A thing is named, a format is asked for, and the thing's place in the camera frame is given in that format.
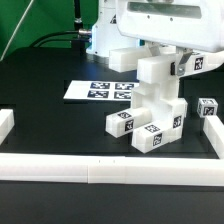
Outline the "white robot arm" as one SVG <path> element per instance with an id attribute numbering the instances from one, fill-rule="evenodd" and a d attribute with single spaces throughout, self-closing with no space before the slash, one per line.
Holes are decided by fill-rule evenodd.
<path id="1" fill-rule="evenodd" d="M 224 0 L 99 0 L 89 54 L 108 59 L 141 41 L 174 47 L 183 76 L 195 50 L 224 53 Z"/>

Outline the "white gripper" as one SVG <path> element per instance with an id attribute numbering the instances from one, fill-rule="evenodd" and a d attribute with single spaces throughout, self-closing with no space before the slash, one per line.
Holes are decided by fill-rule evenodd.
<path id="1" fill-rule="evenodd" d="M 184 47 L 176 49 L 177 76 L 185 74 L 192 49 L 224 50 L 224 0 L 115 0 L 115 4 L 121 34 L 152 41 L 147 47 L 153 57 L 161 55 L 158 43 Z"/>

